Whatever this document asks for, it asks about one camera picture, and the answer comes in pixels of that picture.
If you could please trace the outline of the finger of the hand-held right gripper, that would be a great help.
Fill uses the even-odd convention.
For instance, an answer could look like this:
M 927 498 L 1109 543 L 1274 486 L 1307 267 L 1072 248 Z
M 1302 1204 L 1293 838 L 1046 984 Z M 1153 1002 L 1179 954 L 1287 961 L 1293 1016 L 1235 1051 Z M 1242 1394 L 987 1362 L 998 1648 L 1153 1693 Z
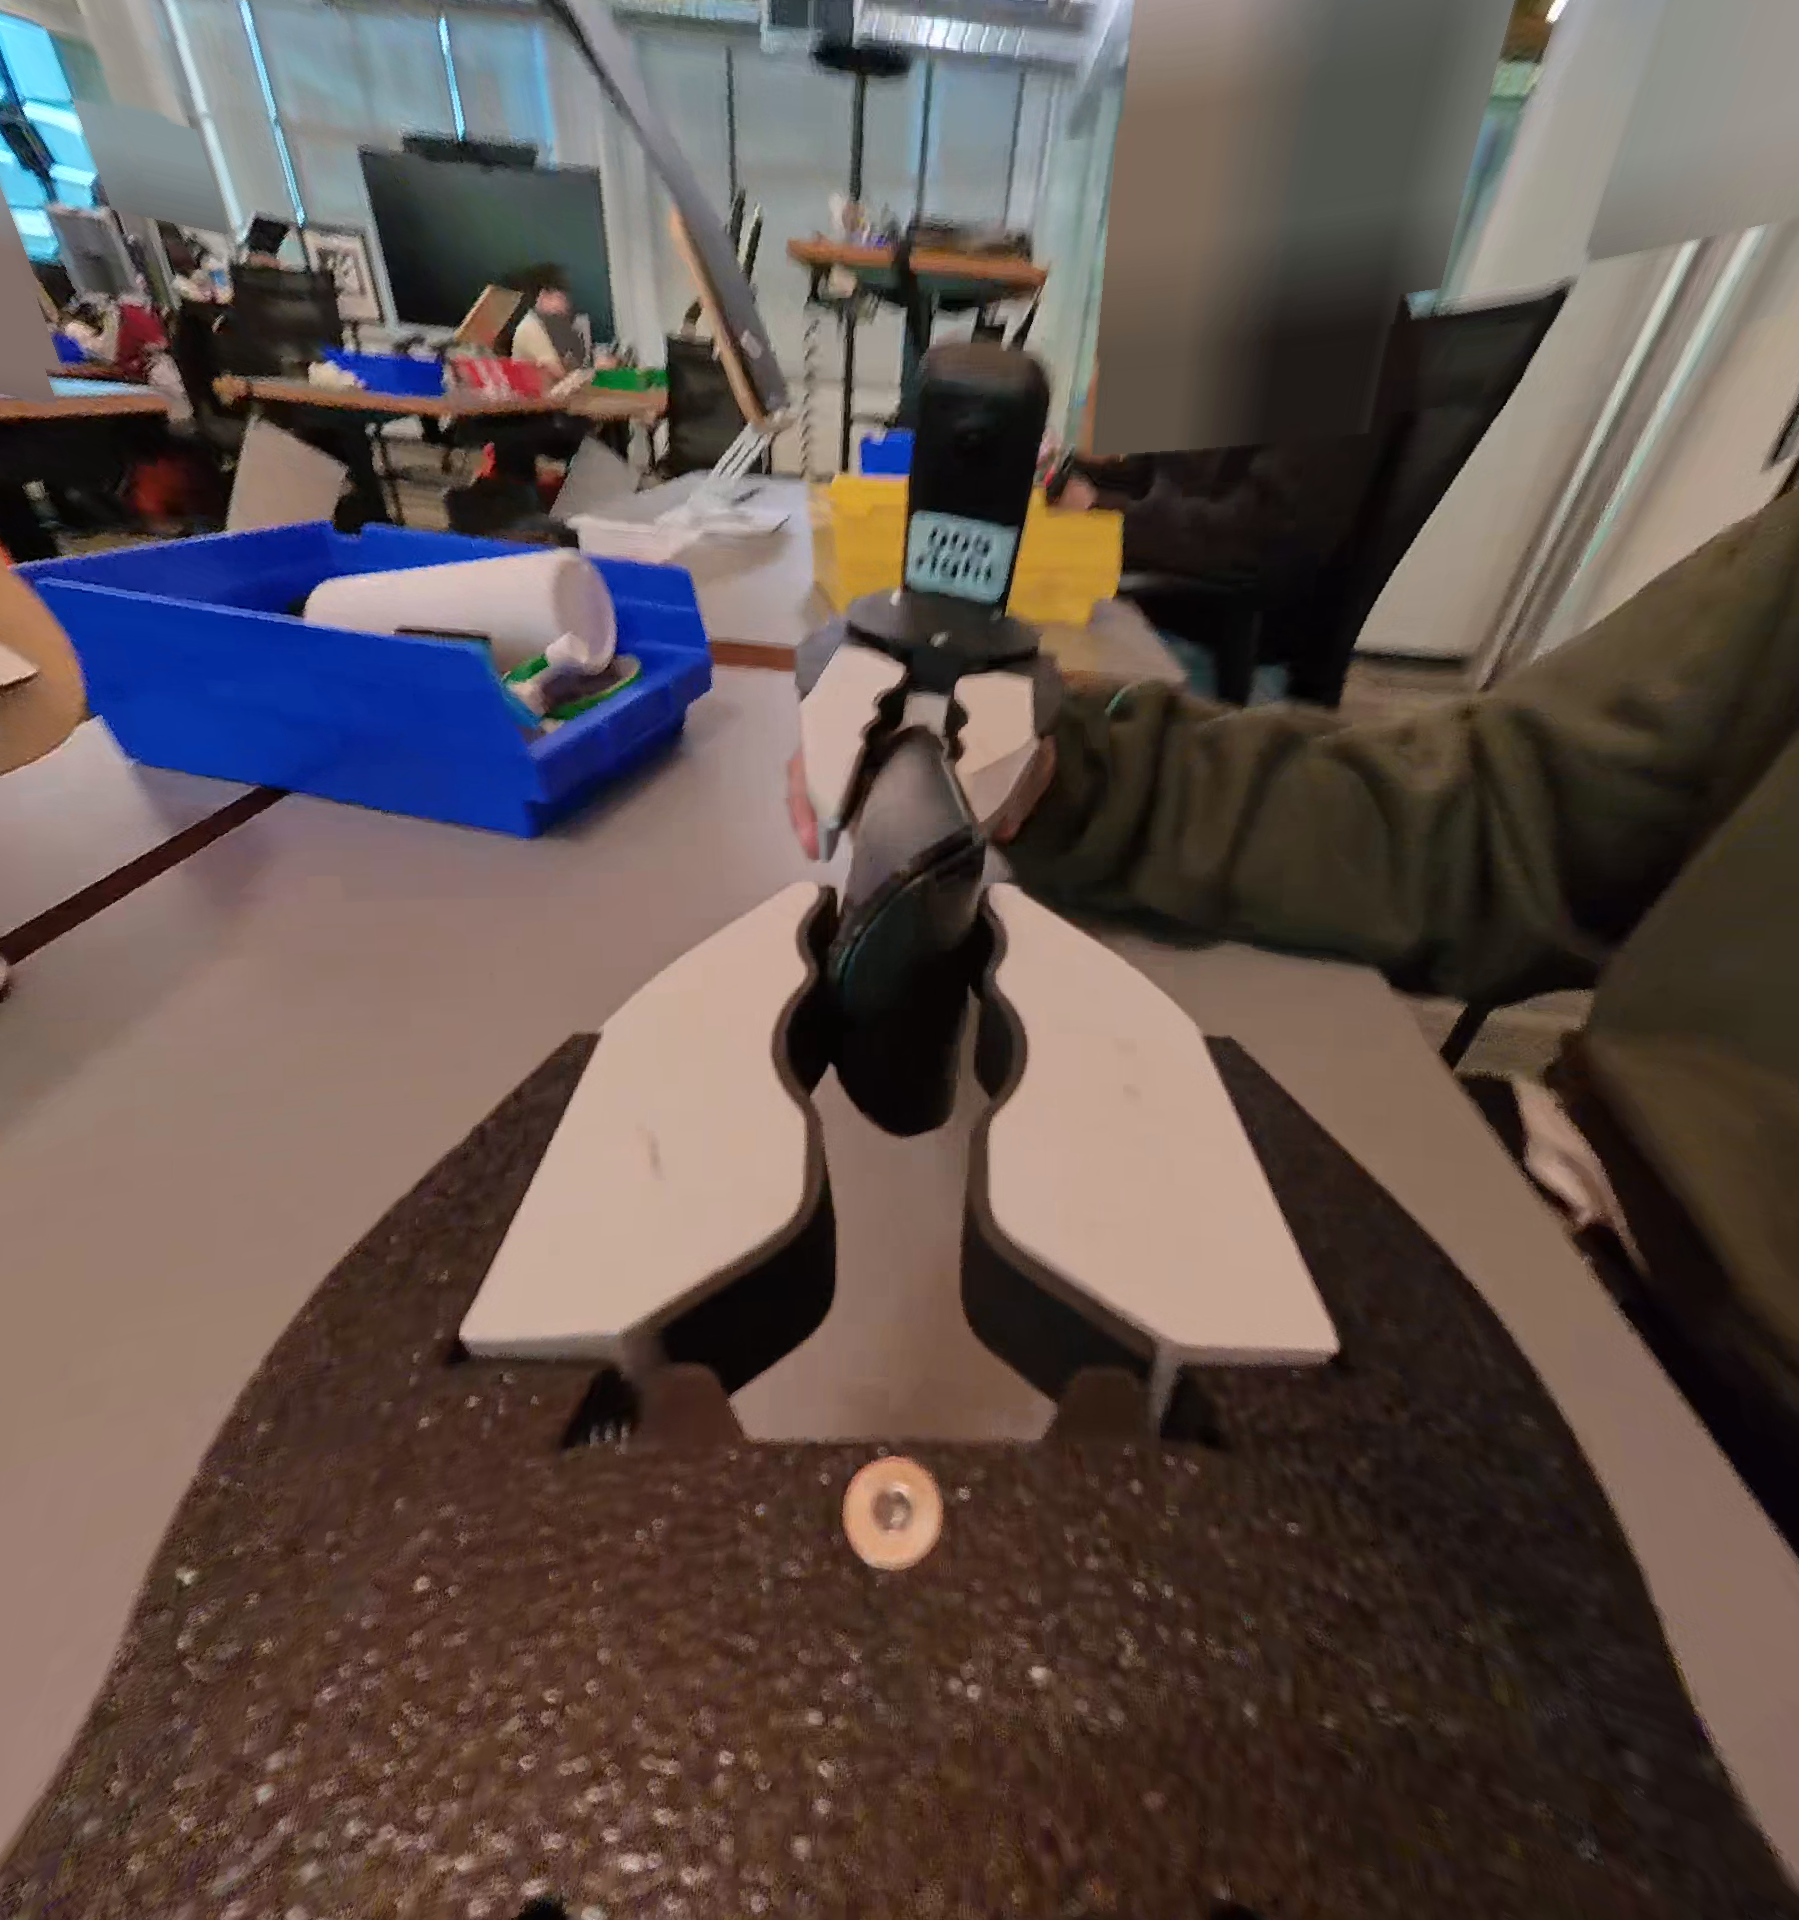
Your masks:
M 909 671 L 897 658 L 866 645 L 840 645 L 799 699 L 807 785 L 818 823 L 820 860 L 829 860 L 851 818 L 868 740 L 886 724 L 888 700 Z
M 1029 787 L 1057 704 L 1052 670 L 966 674 L 949 699 L 949 758 L 964 809 L 995 838 Z

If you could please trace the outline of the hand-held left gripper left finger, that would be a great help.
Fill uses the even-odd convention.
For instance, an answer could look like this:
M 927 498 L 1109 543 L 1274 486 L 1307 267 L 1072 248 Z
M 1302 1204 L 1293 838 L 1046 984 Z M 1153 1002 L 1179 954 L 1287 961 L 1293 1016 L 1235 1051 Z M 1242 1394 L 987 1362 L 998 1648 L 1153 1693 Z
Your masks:
M 835 1220 L 813 949 L 832 911 L 795 881 L 607 1018 L 459 1326 L 468 1357 L 699 1366 L 743 1388 L 816 1333 Z

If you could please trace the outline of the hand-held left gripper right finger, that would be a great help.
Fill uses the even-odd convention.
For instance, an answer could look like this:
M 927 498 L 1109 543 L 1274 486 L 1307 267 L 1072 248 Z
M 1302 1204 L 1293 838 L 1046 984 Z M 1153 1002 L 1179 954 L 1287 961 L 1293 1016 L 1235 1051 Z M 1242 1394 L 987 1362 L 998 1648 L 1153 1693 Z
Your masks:
M 1182 1373 L 1310 1370 L 1343 1336 L 1201 1030 L 1125 957 L 1011 883 L 988 937 L 961 1311 L 1050 1403 Z

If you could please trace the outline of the black remote control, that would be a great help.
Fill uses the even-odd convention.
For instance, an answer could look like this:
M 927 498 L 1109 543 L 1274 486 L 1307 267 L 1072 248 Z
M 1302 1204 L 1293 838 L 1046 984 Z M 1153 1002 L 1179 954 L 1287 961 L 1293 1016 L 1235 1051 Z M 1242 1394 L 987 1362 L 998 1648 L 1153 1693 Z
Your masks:
M 932 734 L 912 727 L 876 756 L 848 838 L 824 964 L 833 1069 L 868 1123 L 912 1140 L 953 1109 L 987 867 Z

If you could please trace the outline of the person's right forearm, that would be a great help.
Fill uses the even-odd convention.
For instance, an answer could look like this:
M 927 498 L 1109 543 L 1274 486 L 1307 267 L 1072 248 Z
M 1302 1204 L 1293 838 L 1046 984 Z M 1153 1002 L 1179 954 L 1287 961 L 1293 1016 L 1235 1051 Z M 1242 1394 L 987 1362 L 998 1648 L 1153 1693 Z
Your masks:
M 1797 736 L 1799 468 L 1483 695 L 1360 722 L 1074 686 L 1007 865 L 1066 911 L 1509 1005 L 1592 985 Z

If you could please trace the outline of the wooden standing desk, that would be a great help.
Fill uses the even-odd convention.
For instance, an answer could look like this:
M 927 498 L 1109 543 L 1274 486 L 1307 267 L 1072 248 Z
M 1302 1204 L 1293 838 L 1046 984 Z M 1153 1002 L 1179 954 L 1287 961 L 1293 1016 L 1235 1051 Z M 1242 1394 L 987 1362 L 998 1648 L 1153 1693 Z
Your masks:
M 816 322 L 840 330 L 838 472 L 851 472 L 862 438 L 876 427 L 912 429 L 922 366 L 941 321 L 968 325 L 979 346 L 1026 352 L 1048 288 L 1048 268 L 1011 248 L 936 246 L 936 229 L 888 239 L 793 237 L 792 267 L 807 276 L 808 344 Z M 860 328 L 878 312 L 901 327 L 896 398 L 886 411 L 860 405 Z

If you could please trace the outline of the green tape roll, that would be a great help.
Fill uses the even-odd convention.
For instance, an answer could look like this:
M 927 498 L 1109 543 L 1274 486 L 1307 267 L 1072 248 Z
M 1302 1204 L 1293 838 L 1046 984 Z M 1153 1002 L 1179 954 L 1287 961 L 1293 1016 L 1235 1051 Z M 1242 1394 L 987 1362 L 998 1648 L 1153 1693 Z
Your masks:
M 625 653 L 600 670 L 540 654 L 507 671 L 503 690 L 521 725 L 550 734 L 625 692 L 640 676 L 637 658 Z

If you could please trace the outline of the white papers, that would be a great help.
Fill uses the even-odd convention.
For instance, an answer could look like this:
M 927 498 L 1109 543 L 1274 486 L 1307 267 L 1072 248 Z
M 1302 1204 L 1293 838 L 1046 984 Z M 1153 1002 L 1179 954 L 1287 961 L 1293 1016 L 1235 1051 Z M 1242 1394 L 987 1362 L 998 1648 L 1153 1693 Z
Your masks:
M 707 540 L 776 538 L 792 507 L 777 483 L 700 474 L 590 507 L 563 506 L 554 520 L 590 559 L 675 564 Z

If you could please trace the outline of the white tube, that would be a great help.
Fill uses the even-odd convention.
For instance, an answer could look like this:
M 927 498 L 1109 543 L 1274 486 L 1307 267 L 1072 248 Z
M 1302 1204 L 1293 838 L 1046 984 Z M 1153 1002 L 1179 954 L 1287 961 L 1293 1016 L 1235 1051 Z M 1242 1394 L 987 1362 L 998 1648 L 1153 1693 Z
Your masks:
M 538 718 L 574 707 L 615 686 L 618 642 L 561 634 L 514 678 L 518 699 Z

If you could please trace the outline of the black mesh chair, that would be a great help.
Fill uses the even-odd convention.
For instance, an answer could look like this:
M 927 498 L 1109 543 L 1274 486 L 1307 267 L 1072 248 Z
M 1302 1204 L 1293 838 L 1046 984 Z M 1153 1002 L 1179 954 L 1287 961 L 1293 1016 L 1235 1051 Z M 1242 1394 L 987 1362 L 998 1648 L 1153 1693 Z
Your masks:
M 1048 501 L 1122 522 L 1120 597 L 1233 707 L 1339 709 L 1358 636 L 1504 414 L 1570 283 L 1392 325 L 1368 429 L 1331 441 L 1090 457 Z

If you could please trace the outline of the tilted grey board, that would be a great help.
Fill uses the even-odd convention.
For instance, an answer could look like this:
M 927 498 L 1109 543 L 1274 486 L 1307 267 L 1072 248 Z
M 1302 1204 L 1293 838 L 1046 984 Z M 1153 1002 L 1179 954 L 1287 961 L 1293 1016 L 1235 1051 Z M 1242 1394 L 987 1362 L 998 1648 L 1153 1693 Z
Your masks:
M 769 445 L 789 421 L 789 387 L 772 352 L 769 328 L 752 291 L 752 276 L 710 198 L 655 108 L 637 58 L 608 4 L 549 2 L 542 10 L 561 36 L 575 43 L 592 69 L 600 93 L 632 131 L 649 167 L 672 199 L 675 249 L 712 322 L 714 347 L 727 388 L 749 431 Z

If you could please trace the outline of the white paper roll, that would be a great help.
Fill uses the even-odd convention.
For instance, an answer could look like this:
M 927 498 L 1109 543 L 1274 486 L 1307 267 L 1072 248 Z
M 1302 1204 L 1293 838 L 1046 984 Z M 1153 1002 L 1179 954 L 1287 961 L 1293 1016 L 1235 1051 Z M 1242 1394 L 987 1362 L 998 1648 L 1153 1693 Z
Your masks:
M 302 615 L 346 633 L 483 641 L 503 674 L 568 633 L 615 641 L 619 653 L 605 578 L 570 547 L 334 576 L 312 589 Z

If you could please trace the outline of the long wooden table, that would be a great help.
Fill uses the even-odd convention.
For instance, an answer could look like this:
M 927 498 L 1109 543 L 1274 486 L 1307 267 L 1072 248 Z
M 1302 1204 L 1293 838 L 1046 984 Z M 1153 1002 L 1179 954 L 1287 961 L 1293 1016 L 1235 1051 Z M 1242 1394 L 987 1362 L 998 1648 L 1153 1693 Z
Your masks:
M 334 388 L 308 379 L 220 374 L 212 393 L 226 409 L 244 409 L 286 431 L 312 427 L 318 435 L 346 437 L 350 451 L 363 454 L 363 462 L 350 462 L 354 492 L 365 507 L 376 506 L 379 520 L 396 522 L 404 522 L 404 500 L 381 448 L 381 431 L 395 421 L 433 422 L 446 448 L 474 454 L 490 448 L 490 477 L 474 486 L 537 514 L 550 503 L 550 483 L 542 479 L 552 459 L 550 421 L 650 433 L 669 411 L 665 390 L 615 390 L 594 383 L 561 398 L 469 388 L 419 398 Z

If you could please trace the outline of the large blue plastic bin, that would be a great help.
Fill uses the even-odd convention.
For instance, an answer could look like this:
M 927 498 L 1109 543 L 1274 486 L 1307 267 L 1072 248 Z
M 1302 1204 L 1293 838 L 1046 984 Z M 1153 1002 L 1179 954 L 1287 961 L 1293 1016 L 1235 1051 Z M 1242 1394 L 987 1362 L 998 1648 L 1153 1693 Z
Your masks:
M 490 618 L 437 594 L 379 627 L 316 620 L 330 582 L 578 559 L 570 547 L 302 522 L 23 564 L 67 633 L 92 713 L 146 768 L 535 839 L 672 748 L 712 654 L 678 565 L 596 564 L 636 671 L 568 720 L 535 718 Z

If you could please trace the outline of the black monitor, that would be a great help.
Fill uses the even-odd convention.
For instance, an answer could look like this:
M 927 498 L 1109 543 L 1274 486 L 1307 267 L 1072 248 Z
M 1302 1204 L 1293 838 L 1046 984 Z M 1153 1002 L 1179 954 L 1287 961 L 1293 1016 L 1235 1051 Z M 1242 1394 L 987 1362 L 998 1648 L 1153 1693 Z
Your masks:
M 362 148 L 365 201 L 402 322 L 456 327 L 489 288 L 552 267 L 594 335 L 618 336 L 605 203 L 594 167 L 489 167 Z

